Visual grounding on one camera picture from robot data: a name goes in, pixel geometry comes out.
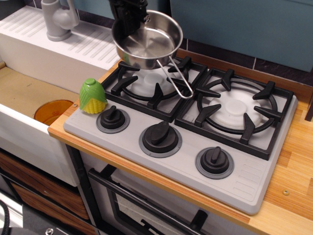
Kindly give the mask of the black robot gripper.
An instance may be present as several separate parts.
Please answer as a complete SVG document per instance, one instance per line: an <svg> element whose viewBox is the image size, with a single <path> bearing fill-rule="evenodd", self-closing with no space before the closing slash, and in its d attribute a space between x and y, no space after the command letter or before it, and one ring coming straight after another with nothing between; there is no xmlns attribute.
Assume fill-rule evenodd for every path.
<svg viewBox="0 0 313 235"><path fill-rule="evenodd" d="M146 22L148 2L146 0L109 0L116 22L114 32L119 39L135 33Z"/></svg>

